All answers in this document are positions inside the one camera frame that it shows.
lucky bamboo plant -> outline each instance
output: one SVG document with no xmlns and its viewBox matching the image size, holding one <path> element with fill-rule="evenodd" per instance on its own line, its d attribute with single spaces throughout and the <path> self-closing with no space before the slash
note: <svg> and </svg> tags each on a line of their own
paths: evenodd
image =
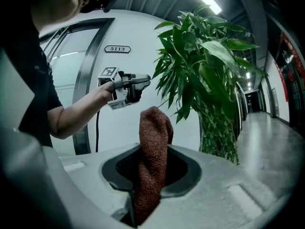
<svg viewBox="0 0 305 229">
<path fill-rule="evenodd" d="M 201 6 L 194 13 L 181 12 L 180 25 L 170 21 L 156 29 L 171 26 L 159 34 L 163 48 L 153 78 L 159 76 L 157 88 L 162 99 L 170 107 L 175 100 L 177 122 L 187 119 L 190 110 L 196 111 L 202 125 L 199 151 L 224 157 L 238 164 L 233 132 L 237 101 L 235 86 L 239 68 L 265 74 L 234 51 L 256 48 L 235 38 L 228 31 L 251 34 L 243 27 L 219 17 L 200 17 L 198 12 L 209 6 Z"/>
</svg>

man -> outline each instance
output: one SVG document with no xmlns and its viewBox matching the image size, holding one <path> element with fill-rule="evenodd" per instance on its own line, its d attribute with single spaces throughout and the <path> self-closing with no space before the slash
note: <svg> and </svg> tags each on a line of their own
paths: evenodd
<svg viewBox="0 0 305 229">
<path fill-rule="evenodd" d="M 19 129 L 52 146 L 50 134 L 65 139 L 83 128 L 108 101 L 113 84 L 108 82 L 68 108 L 60 103 L 39 32 L 46 26 L 68 21 L 81 11 L 95 9 L 96 0 L 6 0 L 2 25 L 3 48 L 16 70 L 34 92 Z"/>
</svg>

5113 sign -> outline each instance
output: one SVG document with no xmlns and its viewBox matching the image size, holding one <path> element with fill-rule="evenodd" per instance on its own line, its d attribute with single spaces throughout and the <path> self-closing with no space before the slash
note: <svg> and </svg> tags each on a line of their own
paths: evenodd
<svg viewBox="0 0 305 229">
<path fill-rule="evenodd" d="M 130 53 L 131 48 L 129 46 L 108 45 L 104 50 L 105 52 Z"/>
</svg>

brown towel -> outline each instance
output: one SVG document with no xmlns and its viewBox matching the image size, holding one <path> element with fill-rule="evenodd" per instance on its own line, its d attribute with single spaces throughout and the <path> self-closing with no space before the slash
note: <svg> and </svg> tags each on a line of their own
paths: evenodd
<svg viewBox="0 0 305 229">
<path fill-rule="evenodd" d="M 173 140 L 170 119 L 157 107 L 141 112 L 139 181 L 135 188 L 135 217 L 141 225 L 158 206 L 165 185 L 167 144 Z"/>
</svg>

black cable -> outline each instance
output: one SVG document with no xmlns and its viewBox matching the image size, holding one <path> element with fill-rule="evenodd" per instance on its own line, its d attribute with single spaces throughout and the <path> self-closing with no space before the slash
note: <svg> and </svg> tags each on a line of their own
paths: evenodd
<svg viewBox="0 0 305 229">
<path fill-rule="evenodd" d="M 99 116 L 100 116 L 100 111 L 98 111 L 96 114 L 96 144 L 95 144 L 96 153 L 99 151 Z"/>
</svg>

